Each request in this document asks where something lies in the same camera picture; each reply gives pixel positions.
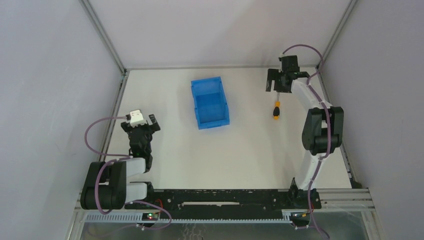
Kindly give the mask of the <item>orange black handled screwdriver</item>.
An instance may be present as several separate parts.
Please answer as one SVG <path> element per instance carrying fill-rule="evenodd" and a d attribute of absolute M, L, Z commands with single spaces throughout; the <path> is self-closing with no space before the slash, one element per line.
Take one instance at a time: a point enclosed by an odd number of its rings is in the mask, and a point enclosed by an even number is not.
<path fill-rule="evenodd" d="M 278 92 L 276 95 L 276 101 L 274 104 L 274 109 L 273 109 L 273 119 L 274 120 L 278 120 L 280 118 L 280 93 Z"/>

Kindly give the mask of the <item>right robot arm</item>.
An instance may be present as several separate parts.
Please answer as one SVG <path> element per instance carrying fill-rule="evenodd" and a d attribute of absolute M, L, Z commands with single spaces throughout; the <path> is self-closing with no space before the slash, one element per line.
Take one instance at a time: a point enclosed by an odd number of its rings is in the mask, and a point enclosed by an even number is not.
<path fill-rule="evenodd" d="M 300 70 L 296 55 L 281 55 L 278 60 L 280 67 L 267 71 L 265 90 L 293 94 L 307 111 L 301 133 L 305 155 L 289 190 L 294 198 L 310 198 L 324 160 L 342 144 L 344 110 L 320 97 L 311 75 Z"/>

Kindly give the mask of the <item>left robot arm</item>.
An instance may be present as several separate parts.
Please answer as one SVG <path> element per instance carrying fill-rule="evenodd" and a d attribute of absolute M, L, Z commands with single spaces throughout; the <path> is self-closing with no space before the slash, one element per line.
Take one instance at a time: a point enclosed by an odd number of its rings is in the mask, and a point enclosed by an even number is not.
<path fill-rule="evenodd" d="M 112 160 L 90 164 L 80 195 L 84 210 L 98 210 L 106 215 L 148 196 L 148 182 L 130 183 L 128 178 L 150 171 L 153 163 L 151 142 L 153 134 L 160 131 L 160 125 L 153 114 L 146 119 L 139 110 L 121 116 L 120 120 L 128 136 L 129 151 L 111 154 Z"/>

